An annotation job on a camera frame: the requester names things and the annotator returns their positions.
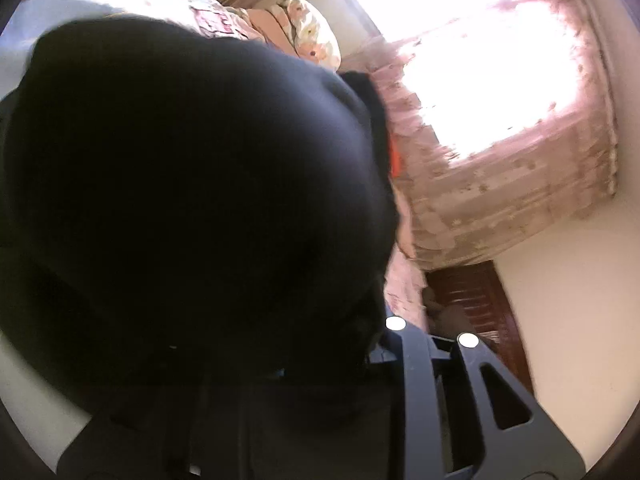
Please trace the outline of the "dark olive garment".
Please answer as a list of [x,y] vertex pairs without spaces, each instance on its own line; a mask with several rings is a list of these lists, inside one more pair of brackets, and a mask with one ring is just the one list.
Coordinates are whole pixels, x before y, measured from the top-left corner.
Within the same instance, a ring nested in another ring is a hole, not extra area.
[[498,347],[490,339],[482,336],[474,330],[473,325],[466,317],[464,310],[460,306],[450,304],[443,306],[436,301],[434,290],[431,287],[422,289],[422,302],[427,319],[428,331],[439,337],[456,339],[459,334],[471,333],[476,335],[492,351],[497,351]]

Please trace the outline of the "black padded jacket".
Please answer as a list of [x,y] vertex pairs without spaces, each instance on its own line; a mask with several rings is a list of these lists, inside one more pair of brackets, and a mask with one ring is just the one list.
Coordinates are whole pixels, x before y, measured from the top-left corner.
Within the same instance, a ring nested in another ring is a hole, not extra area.
[[90,414],[62,479],[238,476],[243,393],[357,388],[399,214],[371,78],[149,18],[42,35],[3,100],[23,297],[1,325]]

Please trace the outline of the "pink long pillow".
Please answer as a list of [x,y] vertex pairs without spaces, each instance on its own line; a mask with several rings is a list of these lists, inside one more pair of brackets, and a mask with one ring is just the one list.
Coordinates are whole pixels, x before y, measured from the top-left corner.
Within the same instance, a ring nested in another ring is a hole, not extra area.
[[226,6],[226,10],[233,16],[236,26],[248,39],[261,41],[288,55],[298,58],[291,41],[285,35],[283,27],[267,10],[243,9]]

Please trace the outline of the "pink floral lace curtain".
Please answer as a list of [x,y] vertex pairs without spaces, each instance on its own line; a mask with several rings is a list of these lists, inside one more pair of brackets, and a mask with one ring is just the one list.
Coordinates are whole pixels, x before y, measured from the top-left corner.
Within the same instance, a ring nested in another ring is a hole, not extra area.
[[340,47],[339,70],[382,96],[420,268],[495,257],[615,194],[610,74],[586,0],[346,4],[369,37]]

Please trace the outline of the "orange carrot plush pillow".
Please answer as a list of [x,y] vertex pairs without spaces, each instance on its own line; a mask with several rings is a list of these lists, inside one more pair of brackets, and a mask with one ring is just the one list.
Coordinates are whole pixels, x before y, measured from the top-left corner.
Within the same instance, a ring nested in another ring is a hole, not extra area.
[[388,152],[390,153],[390,177],[396,179],[401,175],[402,160],[398,150],[396,136],[391,133],[388,136]]

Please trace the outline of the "dark wooden headboard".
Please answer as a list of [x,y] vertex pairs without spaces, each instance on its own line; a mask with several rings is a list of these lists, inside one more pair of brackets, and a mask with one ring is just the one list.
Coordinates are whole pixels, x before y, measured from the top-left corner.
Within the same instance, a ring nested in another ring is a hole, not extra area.
[[436,301],[462,307],[474,330],[496,344],[495,354],[529,392],[534,392],[518,321],[494,263],[454,266],[424,276]]

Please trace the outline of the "floral white pillow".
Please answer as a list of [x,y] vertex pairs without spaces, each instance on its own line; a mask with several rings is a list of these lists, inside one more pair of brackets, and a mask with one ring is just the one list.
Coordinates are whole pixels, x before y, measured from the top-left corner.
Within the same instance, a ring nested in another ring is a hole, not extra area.
[[268,8],[295,53],[336,72],[341,65],[338,41],[324,16],[307,0],[278,0]]

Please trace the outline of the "light blue plaid bedsheet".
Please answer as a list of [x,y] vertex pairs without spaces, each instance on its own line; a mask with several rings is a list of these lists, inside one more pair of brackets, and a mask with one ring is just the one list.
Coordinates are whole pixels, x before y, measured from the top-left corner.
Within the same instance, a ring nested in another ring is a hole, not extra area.
[[7,96],[20,84],[41,36],[67,23],[119,16],[198,31],[188,0],[23,0],[1,33],[1,95]]

